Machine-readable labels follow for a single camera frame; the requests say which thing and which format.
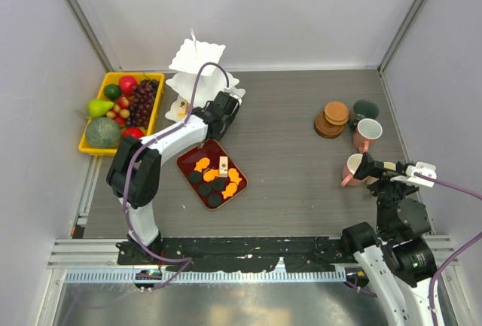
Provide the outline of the cream cake with chocolate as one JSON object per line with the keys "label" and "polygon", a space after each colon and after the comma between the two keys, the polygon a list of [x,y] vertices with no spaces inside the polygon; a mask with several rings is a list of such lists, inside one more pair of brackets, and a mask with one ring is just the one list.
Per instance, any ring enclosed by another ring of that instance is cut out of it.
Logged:
{"label": "cream cake with chocolate", "polygon": [[229,161],[227,156],[219,157],[218,174],[220,178],[228,177]]}

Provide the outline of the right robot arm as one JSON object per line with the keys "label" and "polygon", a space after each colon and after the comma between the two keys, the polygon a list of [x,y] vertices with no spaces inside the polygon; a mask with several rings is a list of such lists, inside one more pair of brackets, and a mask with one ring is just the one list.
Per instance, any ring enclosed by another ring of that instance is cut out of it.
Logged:
{"label": "right robot arm", "polygon": [[396,163],[390,169],[365,152],[352,176],[374,178],[368,190],[377,201],[377,224],[344,229],[342,255],[361,266],[390,325],[433,325],[441,316],[439,302],[429,299],[437,267],[423,238],[432,228],[426,206],[411,194],[434,186],[435,166]]}

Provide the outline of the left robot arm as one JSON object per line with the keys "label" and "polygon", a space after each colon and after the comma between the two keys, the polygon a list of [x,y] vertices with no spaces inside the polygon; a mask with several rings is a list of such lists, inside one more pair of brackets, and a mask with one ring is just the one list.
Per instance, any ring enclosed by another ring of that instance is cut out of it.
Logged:
{"label": "left robot arm", "polygon": [[233,123],[241,98],[221,91],[203,107],[190,110],[184,120],[142,139],[121,140],[106,181],[118,197],[128,226],[129,244],[144,264],[161,260],[163,239],[154,219],[152,201],[162,165],[184,149],[219,141]]}

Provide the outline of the cream cup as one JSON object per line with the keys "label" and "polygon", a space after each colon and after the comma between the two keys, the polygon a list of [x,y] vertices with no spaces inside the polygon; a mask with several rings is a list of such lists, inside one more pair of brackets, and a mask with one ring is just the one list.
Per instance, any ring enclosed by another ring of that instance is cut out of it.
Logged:
{"label": "cream cup", "polygon": [[369,177],[366,181],[366,185],[370,187],[372,184],[376,184],[379,181],[378,178],[375,177]]}

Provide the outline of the pink mug lying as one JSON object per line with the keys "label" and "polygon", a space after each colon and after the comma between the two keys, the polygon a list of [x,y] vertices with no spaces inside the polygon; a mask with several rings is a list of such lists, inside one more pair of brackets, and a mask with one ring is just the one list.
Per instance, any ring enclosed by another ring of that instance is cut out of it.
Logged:
{"label": "pink mug lying", "polygon": [[342,181],[340,185],[342,187],[346,186],[357,186],[364,183],[367,178],[356,179],[354,174],[362,162],[362,154],[352,154],[344,164],[342,171]]}

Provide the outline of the pink mug upright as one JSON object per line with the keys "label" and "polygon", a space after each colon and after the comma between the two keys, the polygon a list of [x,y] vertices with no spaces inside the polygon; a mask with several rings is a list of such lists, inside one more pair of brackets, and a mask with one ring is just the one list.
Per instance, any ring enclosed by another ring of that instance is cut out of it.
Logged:
{"label": "pink mug upright", "polygon": [[352,143],[361,154],[364,154],[382,134],[383,127],[377,120],[365,118],[358,122]]}

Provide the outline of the orange fish cookie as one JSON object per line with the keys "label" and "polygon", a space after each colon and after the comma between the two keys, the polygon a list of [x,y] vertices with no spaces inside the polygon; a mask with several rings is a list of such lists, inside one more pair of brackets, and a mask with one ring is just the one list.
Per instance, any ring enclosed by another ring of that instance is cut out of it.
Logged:
{"label": "orange fish cookie", "polygon": [[208,168],[210,164],[210,159],[208,157],[203,157],[196,162],[194,170],[197,172],[202,172],[204,169]]}

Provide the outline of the stack of wooden coasters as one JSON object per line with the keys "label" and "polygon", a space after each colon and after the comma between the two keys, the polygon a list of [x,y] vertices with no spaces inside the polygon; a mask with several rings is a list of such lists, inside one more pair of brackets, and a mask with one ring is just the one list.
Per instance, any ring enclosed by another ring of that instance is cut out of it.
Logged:
{"label": "stack of wooden coasters", "polygon": [[325,139],[335,139],[342,134],[349,120],[349,109],[338,101],[329,102],[313,123],[315,132]]}

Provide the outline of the dark green mug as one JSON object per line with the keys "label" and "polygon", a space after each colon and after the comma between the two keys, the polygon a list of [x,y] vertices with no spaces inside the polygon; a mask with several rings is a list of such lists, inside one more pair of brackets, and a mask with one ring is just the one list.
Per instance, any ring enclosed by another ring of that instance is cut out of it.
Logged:
{"label": "dark green mug", "polygon": [[349,128],[355,130],[358,122],[365,118],[377,119],[380,110],[371,100],[361,99],[354,103],[349,113]]}

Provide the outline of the red lacquer snack tray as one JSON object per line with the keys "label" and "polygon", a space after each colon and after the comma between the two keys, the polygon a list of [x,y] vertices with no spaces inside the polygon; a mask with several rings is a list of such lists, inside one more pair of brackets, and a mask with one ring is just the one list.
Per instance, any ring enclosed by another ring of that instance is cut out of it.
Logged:
{"label": "red lacquer snack tray", "polygon": [[[218,174],[220,156],[228,157],[229,170],[226,178],[220,178]],[[196,162],[203,157],[210,159],[209,167],[202,171],[203,180],[199,184],[191,184],[188,180],[188,175],[190,172],[195,171]],[[194,193],[198,196],[200,202],[210,211],[221,208],[242,193],[248,186],[248,180],[240,168],[219,143],[214,140],[205,142],[201,149],[194,147],[179,156],[177,166]]]}

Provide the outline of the white three-tier serving stand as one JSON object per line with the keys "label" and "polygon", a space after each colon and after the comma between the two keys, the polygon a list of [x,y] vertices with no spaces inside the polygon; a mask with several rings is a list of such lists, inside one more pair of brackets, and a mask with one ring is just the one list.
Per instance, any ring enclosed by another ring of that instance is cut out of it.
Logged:
{"label": "white three-tier serving stand", "polygon": [[188,110],[204,108],[218,92],[227,93],[231,87],[238,88],[239,79],[216,66],[224,50],[224,45],[198,41],[195,35],[184,41],[169,65],[176,74],[166,81],[166,85],[177,93],[177,98],[165,113],[167,120],[178,122],[187,117],[177,116],[179,98],[188,101]]}

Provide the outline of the black round cookie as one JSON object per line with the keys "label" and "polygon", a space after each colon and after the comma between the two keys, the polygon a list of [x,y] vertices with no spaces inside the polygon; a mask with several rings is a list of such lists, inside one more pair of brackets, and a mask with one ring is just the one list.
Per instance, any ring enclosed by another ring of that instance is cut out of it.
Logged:
{"label": "black round cookie", "polygon": [[191,184],[199,184],[203,180],[203,174],[199,171],[190,172],[188,180]]}

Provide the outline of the dark purple grape bunch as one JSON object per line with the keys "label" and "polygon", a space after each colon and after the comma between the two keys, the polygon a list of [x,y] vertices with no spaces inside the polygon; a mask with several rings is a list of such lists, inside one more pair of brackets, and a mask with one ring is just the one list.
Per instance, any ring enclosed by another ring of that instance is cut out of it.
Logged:
{"label": "dark purple grape bunch", "polygon": [[158,87],[159,81],[154,79],[145,79],[138,84],[130,100],[127,127],[148,128]]}

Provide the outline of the red apple at front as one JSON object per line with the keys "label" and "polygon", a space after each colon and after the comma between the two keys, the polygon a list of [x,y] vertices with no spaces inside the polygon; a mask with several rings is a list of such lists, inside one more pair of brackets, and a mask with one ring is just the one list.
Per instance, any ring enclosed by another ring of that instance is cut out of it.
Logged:
{"label": "red apple at front", "polygon": [[140,139],[144,137],[144,132],[138,127],[128,127],[122,133],[122,138],[133,137],[134,139]]}

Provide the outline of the red apple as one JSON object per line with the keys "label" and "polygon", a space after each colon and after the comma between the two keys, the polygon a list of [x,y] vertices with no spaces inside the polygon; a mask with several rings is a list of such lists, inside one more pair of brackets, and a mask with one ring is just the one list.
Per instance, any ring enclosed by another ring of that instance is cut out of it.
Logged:
{"label": "red apple", "polygon": [[118,86],[120,91],[125,96],[131,96],[134,93],[134,90],[138,86],[137,80],[133,76],[123,76],[118,80]]}
{"label": "red apple", "polygon": [[144,137],[144,132],[138,127],[128,127],[122,133],[122,138],[133,137],[134,139],[140,139]]}

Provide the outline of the red apple at back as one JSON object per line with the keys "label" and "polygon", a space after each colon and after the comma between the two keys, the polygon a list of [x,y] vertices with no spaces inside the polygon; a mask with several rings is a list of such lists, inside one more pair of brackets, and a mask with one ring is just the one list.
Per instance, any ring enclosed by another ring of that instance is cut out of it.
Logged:
{"label": "red apple at back", "polygon": [[125,96],[131,96],[134,93],[134,90],[138,86],[137,80],[133,76],[123,76],[118,80],[118,86],[120,91]]}

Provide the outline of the small red cherry cluster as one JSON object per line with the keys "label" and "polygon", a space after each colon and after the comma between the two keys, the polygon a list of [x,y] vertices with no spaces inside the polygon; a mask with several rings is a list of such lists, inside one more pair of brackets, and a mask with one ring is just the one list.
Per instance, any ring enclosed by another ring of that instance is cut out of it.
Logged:
{"label": "small red cherry cluster", "polygon": [[111,110],[105,116],[108,119],[114,120],[118,126],[125,127],[127,118],[130,116],[130,99],[125,96],[119,97]]}

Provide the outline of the green lime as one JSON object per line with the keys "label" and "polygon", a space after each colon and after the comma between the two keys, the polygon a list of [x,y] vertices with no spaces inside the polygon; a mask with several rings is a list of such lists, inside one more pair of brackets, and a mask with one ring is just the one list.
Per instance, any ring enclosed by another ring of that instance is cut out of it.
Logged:
{"label": "green lime", "polygon": [[103,89],[104,96],[114,102],[123,95],[121,89],[116,84],[108,84]]}

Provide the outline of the yellow plastic fruit bin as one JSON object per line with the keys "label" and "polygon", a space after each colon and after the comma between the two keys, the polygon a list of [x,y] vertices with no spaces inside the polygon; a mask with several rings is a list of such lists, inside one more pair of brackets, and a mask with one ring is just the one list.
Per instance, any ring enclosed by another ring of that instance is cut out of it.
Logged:
{"label": "yellow plastic fruit bin", "polygon": [[87,105],[89,120],[78,150],[112,157],[120,141],[151,135],[157,122],[165,75],[159,72],[109,72],[97,97]]}

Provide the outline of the green melon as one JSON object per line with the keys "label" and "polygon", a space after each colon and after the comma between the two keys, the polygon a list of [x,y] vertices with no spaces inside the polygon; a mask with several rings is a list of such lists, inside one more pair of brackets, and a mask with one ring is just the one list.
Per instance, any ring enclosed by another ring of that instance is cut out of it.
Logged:
{"label": "green melon", "polygon": [[122,129],[107,117],[98,117],[87,125],[87,143],[92,148],[116,148],[121,140]]}

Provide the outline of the green pear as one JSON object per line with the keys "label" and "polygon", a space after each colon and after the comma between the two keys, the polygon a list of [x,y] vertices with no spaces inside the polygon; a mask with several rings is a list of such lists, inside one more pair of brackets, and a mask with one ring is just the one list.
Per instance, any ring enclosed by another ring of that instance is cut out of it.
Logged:
{"label": "green pear", "polygon": [[87,110],[91,118],[97,118],[105,116],[113,107],[112,101],[93,99],[88,103]]}

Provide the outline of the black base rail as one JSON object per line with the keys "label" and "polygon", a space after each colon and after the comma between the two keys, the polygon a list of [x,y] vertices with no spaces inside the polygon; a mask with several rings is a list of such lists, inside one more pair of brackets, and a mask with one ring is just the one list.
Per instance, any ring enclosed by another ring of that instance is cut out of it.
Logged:
{"label": "black base rail", "polygon": [[165,238],[163,256],[190,257],[188,270],[200,273],[273,272],[280,263],[289,273],[332,271],[356,264],[338,237]]}

